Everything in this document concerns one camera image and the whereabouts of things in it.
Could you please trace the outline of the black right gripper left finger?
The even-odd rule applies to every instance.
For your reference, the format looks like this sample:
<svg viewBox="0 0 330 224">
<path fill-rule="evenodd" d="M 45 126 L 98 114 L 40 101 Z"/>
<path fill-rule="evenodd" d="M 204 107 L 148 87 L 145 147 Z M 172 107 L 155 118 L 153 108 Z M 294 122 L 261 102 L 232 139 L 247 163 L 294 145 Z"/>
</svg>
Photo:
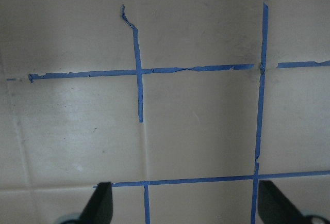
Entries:
<svg viewBox="0 0 330 224">
<path fill-rule="evenodd" d="M 78 223 L 111 223 L 113 199 L 111 182 L 98 183 L 94 193 L 78 218 Z"/>
</svg>

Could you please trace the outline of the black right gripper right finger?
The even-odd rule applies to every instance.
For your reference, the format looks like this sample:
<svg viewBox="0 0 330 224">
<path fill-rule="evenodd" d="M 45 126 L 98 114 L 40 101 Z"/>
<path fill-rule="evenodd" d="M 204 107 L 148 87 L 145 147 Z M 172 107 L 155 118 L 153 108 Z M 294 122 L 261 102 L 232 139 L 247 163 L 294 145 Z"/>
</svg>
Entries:
<svg viewBox="0 0 330 224">
<path fill-rule="evenodd" d="M 263 223 L 312 223 L 270 180 L 258 184 L 258 215 Z"/>
</svg>

